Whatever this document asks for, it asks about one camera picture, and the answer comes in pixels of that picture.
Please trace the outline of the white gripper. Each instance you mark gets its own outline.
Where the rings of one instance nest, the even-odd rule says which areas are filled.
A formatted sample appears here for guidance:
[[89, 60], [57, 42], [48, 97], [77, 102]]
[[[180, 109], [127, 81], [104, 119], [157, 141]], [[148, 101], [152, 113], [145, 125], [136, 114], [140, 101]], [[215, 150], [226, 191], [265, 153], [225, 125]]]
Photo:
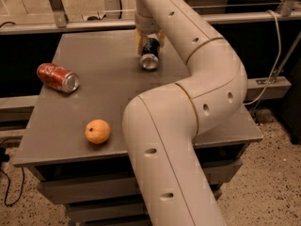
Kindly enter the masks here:
[[136, 52], [141, 55], [143, 47], [148, 41], [146, 34], [155, 34], [160, 43], [160, 46], [165, 45], [165, 33], [160, 30], [160, 26], [152, 17], [145, 17], [140, 15], [138, 12], [135, 13], [135, 49]]

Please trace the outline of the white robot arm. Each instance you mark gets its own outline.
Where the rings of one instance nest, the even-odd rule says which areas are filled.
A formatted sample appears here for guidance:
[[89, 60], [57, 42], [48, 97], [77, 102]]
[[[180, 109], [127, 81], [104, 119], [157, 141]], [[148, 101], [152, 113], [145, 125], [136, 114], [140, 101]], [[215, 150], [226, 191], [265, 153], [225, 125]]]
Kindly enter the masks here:
[[230, 44], [183, 0], [137, 0], [189, 71], [187, 78], [143, 92], [122, 128], [152, 226], [227, 226], [193, 148], [195, 136], [243, 104], [246, 70]]

